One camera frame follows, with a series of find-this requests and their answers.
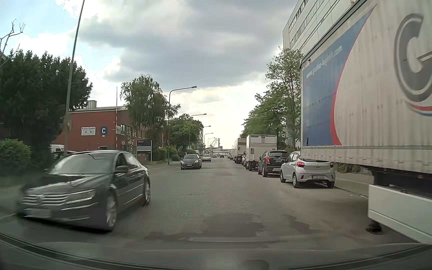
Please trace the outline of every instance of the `sky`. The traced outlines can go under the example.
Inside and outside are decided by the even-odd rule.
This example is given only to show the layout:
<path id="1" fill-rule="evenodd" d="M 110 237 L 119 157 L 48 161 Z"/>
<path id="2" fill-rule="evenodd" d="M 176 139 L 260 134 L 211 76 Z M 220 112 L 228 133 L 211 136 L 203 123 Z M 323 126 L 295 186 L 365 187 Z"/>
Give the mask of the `sky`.
<path id="1" fill-rule="evenodd" d="M 71 56 L 82 0 L 0 0 L 0 37 L 24 23 L 11 48 Z M 195 116 L 206 140 L 232 148 L 270 81 L 266 64 L 282 46 L 297 0 L 86 0 L 75 61 L 98 107 L 123 105 L 122 82 L 151 75 L 179 114 Z"/>

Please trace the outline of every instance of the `truck trailer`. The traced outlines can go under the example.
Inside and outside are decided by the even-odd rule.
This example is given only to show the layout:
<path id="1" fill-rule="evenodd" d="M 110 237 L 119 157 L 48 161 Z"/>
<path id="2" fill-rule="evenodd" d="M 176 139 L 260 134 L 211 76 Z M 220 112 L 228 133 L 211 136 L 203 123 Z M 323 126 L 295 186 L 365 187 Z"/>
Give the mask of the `truck trailer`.
<path id="1" fill-rule="evenodd" d="M 266 150 L 278 149 L 278 137 L 267 134 L 249 134 L 246 137 L 246 162 L 245 168 L 252 171 L 258 168 L 261 155 Z"/>
<path id="2" fill-rule="evenodd" d="M 367 230 L 432 244 L 432 0 L 357 1 L 300 71 L 302 157 L 369 169 Z"/>
<path id="3" fill-rule="evenodd" d="M 232 156 L 234 163 L 241 164 L 241 158 L 243 157 L 244 151 L 246 151 L 246 139 L 237 138 L 236 141 L 234 141 L 233 151 Z"/>

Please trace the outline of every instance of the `car wheel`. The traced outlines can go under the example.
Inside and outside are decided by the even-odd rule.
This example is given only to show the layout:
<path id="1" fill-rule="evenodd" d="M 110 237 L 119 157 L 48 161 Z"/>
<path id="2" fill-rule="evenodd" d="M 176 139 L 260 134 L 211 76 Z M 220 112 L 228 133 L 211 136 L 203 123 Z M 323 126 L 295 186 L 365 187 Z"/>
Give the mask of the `car wheel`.
<path id="1" fill-rule="evenodd" d="M 142 192 L 142 197 L 142 206 L 146 206 L 151 202 L 151 184 L 149 183 L 149 181 L 144 181 L 144 190 Z"/>
<path id="2" fill-rule="evenodd" d="M 104 224 L 102 224 L 102 229 L 105 231 L 112 231 L 116 222 L 118 221 L 118 204 L 116 203 L 116 196 L 111 191 L 108 192 L 104 214 L 102 213 L 102 219 Z"/>
<path id="3" fill-rule="evenodd" d="M 293 173 L 293 187 L 294 188 L 301 188 L 301 183 L 298 182 L 298 178 L 296 177 L 295 173 Z"/>
<path id="4" fill-rule="evenodd" d="M 281 181 L 281 183 L 286 183 L 286 179 L 284 179 L 282 170 L 279 171 L 279 181 Z"/>

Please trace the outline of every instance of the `white office building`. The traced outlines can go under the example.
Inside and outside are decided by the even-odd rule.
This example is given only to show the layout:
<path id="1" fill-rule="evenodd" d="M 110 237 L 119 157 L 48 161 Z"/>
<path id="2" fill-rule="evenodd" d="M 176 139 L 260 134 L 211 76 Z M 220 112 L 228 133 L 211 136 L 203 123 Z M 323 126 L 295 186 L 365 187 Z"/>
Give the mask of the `white office building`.
<path id="1" fill-rule="evenodd" d="M 308 53 L 356 1 L 298 0 L 283 30 L 283 47 Z"/>

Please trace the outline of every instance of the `windshield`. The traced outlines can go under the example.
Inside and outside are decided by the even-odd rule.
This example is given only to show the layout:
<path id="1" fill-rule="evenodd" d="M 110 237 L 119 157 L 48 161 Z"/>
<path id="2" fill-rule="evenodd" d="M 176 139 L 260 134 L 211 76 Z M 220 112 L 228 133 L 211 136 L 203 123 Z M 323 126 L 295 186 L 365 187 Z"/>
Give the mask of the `windshield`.
<path id="1" fill-rule="evenodd" d="M 272 158 L 287 158 L 288 152 L 269 152 L 269 156 Z"/>
<path id="2" fill-rule="evenodd" d="M 184 156 L 185 160 L 195 160 L 198 158 L 198 155 L 186 155 Z"/>
<path id="3" fill-rule="evenodd" d="M 85 173 L 109 173 L 113 165 L 113 154 L 76 154 L 70 155 L 48 170 L 51 175 L 72 175 Z"/>
<path id="4" fill-rule="evenodd" d="M 273 263 L 416 242 L 432 0 L 0 0 L 4 262 L 295 270 Z"/>

